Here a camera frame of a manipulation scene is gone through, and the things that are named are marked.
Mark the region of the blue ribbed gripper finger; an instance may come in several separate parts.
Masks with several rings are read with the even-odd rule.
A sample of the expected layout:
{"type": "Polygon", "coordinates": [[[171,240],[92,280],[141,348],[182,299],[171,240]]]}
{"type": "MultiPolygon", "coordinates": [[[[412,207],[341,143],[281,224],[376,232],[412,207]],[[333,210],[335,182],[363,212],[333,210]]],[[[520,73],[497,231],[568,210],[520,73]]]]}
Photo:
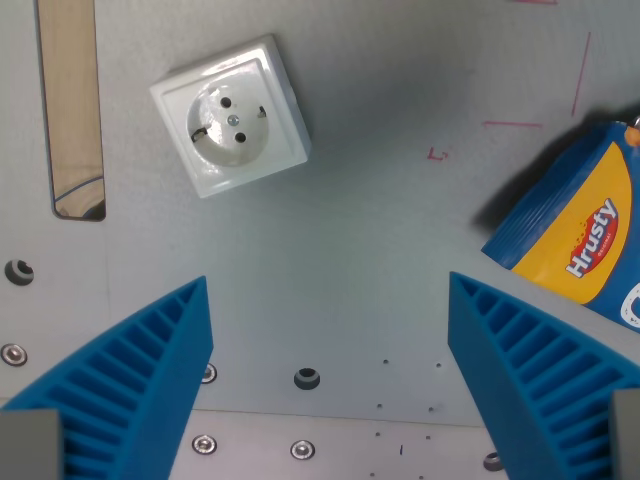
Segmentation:
{"type": "Polygon", "coordinates": [[[448,345],[509,478],[613,478],[610,400],[638,386],[638,365],[457,272],[448,345]]]}
{"type": "Polygon", "coordinates": [[[199,277],[97,336],[2,409],[58,412],[67,479],[166,479],[212,352],[199,277]]]}

